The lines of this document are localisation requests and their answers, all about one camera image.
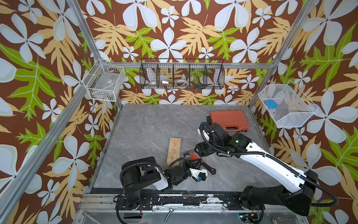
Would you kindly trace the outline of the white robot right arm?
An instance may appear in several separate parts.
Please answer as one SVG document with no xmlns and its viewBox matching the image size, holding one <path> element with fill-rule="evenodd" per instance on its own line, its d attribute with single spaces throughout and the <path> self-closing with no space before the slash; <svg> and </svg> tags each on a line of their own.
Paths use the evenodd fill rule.
<svg viewBox="0 0 358 224">
<path fill-rule="evenodd" d="M 290 166 L 263 150 L 247 136 L 241 133 L 229 135 L 219 124 L 210 125 L 206 122 L 200 124 L 199 133 L 214 152 L 249 162 L 280 183 L 276 187 L 245 187 L 240 195 L 244 208 L 263 208 L 266 204 L 280 205 L 298 215 L 307 216 L 311 207 L 338 205 L 338 198 L 317 183 L 317 173 Z"/>
</svg>

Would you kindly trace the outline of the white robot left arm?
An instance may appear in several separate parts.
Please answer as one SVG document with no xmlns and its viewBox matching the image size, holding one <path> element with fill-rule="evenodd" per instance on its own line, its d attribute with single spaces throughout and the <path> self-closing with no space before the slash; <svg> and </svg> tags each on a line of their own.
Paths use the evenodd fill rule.
<svg viewBox="0 0 358 224">
<path fill-rule="evenodd" d="M 189 177 L 196 182 L 205 181 L 208 171 L 199 169 L 200 164 L 200 159 L 186 160 L 181 157 L 170 163 L 168 169 L 162 169 L 153 156 L 125 163 L 120 173 L 125 205 L 129 208 L 139 205 L 140 191 L 150 185 L 165 192 Z"/>
</svg>

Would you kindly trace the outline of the claw hammer red black handle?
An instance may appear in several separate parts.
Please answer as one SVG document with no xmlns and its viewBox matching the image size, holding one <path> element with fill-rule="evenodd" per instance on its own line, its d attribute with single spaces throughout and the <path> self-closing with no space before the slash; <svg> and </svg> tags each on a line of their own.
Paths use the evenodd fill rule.
<svg viewBox="0 0 358 224">
<path fill-rule="evenodd" d="M 184 157 L 190 156 L 193 158 L 192 164 L 195 167 L 195 169 L 199 169 L 201 167 L 204 167 L 211 175 L 216 174 L 216 169 L 209 166 L 206 162 L 203 161 L 202 158 L 198 158 L 193 152 L 185 153 Z"/>
</svg>

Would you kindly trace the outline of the wooden board with nails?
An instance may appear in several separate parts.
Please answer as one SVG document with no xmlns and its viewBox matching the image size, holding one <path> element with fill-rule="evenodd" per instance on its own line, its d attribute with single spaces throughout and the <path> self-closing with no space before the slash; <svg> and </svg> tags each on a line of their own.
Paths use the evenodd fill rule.
<svg viewBox="0 0 358 224">
<path fill-rule="evenodd" d="M 181 138 L 171 137 L 167 155 L 167 165 L 180 158 Z"/>
</svg>

